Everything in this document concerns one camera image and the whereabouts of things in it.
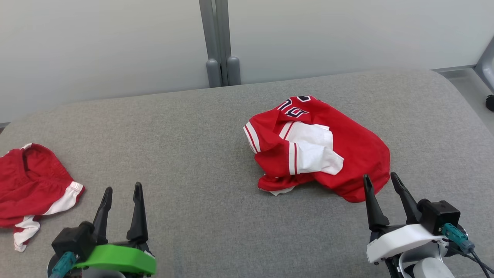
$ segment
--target black wheel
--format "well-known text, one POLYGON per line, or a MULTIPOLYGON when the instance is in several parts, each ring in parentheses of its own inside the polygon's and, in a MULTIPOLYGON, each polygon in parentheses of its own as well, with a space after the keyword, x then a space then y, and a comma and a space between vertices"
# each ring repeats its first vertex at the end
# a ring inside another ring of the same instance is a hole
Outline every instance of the black wheel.
POLYGON ((405 268, 405 272, 410 275, 411 278, 415 278, 415 274, 413 274, 413 268, 415 267, 415 264, 409 265, 408 267, 405 268))
POLYGON ((486 99, 486 107, 490 111, 494 112, 494 95, 489 95, 486 99))
POLYGON ((50 261, 48 262, 48 266, 46 267, 46 277, 50 277, 51 275, 51 270, 55 265, 58 263, 58 256, 56 254, 51 257, 50 261))

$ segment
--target gray fabric surface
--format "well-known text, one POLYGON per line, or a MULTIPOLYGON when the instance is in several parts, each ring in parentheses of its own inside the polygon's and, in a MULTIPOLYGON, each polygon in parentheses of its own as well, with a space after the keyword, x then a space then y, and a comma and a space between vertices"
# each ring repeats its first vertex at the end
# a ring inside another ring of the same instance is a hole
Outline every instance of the gray fabric surface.
MULTIPOLYGON (((0 154, 42 144, 87 190, 75 208, 43 218, 24 253, 1 230, 0 277, 44 277, 51 241, 63 227, 91 221, 109 185, 108 238, 124 239, 136 181, 144 186, 156 277, 389 277, 383 264, 367 262, 364 203, 317 184, 277 197, 257 189, 263 172, 242 126, 307 94, 380 136, 392 171, 415 198, 457 207, 477 253, 494 266, 493 138, 444 77, 397 71, 82 102, 13 122, 0 136, 0 154)), ((405 222, 392 185, 377 198, 392 224, 405 222)), ((483 276, 468 259, 445 263, 457 277, 483 276)))

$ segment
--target red fabric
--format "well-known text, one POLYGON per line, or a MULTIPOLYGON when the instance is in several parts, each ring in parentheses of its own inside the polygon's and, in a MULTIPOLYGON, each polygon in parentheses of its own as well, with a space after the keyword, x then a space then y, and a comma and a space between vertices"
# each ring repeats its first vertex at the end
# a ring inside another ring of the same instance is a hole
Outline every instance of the red fabric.
POLYGON ((43 215, 73 181, 49 149, 31 144, 11 150, 0 157, 0 227, 14 227, 24 216, 43 215))
POLYGON ((384 142, 313 96, 293 96, 280 106, 253 116, 249 122, 255 129, 260 148, 254 158, 266 172, 258 183, 262 190, 282 190, 317 180, 349 202, 362 202, 365 200, 364 174, 371 178, 376 193, 389 180, 390 153, 384 142), (334 176, 323 172, 290 175, 289 142, 279 136, 287 121, 328 126, 333 135, 333 150, 344 158, 343 169, 334 176))

